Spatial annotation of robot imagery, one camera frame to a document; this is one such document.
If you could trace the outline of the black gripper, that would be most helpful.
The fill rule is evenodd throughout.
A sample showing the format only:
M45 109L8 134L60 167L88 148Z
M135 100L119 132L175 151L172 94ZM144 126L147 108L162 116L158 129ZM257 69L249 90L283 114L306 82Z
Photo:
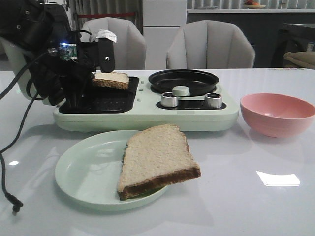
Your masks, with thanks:
M47 66L58 78L64 99L70 108L79 106L85 87L93 78L93 72L99 65L103 73L114 70L114 42L107 38L100 38L96 42L80 42L75 45L77 59L65 60L62 53L68 52L68 45L61 44L58 48L46 48L32 53L33 59L29 68L35 62Z

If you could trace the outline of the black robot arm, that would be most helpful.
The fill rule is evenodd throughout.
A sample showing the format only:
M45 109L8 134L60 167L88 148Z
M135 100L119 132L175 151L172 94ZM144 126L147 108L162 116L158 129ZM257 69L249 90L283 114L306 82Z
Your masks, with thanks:
M52 105L63 99L70 109L86 106L88 102L113 96L114 90L93 84L93 71L100 67L112 72L114 63L105 65L96 57L99 45L113 52L106 41L82 42L80 31L71 31L63 11L53 15L44 3L36 0L2 0L0 2L0 36L17 46L29 59L1 97L18 82L26 70L34 84L36 96L48 98Z

